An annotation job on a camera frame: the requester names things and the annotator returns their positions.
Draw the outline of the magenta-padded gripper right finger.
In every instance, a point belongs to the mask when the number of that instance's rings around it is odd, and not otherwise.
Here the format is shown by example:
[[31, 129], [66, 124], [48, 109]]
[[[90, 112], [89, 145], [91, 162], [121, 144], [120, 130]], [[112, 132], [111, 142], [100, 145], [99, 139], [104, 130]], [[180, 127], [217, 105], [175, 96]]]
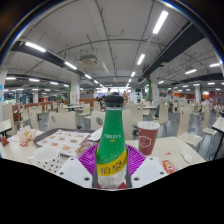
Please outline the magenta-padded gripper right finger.
[[128, 150], [126, 183], [128, 188], [140, 188], [167, 176], [159, 158], [145, 156], [131, 145]]

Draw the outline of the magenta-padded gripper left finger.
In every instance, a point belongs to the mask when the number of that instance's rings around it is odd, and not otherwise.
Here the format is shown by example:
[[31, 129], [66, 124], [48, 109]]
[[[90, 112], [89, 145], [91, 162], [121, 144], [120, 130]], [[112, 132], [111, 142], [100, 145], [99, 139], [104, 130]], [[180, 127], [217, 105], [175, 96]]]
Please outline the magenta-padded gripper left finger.
[[70, 157], [57, 172], [57, 176], [84, 188], [97, 187], [96, 149], [94, 145], [77, 157]]

